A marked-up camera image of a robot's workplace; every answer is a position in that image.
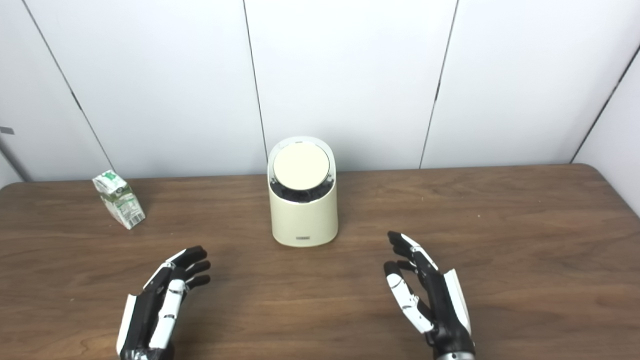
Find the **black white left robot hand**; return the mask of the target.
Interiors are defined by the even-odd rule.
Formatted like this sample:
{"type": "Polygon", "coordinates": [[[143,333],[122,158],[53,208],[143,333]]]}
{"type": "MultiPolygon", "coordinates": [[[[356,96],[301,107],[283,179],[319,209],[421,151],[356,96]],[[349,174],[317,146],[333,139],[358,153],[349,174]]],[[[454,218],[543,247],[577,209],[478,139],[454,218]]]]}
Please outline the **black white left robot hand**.
{"type": "Polygon", "coordinates": [[[185,248],[167,258],[139,294],[126,297],[116,340],[121,360],[173,360],[172,335],[189,291],[211,281],[202,246],[185,248]]]}

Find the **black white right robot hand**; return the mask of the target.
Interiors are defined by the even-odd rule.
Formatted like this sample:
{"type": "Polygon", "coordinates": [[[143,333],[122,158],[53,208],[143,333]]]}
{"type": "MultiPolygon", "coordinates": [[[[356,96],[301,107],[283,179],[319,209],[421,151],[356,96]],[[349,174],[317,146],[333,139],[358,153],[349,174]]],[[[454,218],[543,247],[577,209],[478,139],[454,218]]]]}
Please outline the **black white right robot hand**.
{"type": "Polygon", "coordinates": [[[385,278],[403,315],[423,335],[435,360],[474,360],[476,346],[457,272],[442,273],[429,253],[406,234],[388,231],[396,255],[404,260],[384,263],[385,278]],[[404,279],[402,271],[416,274],[426,291],[425,303],[404,279]]]}

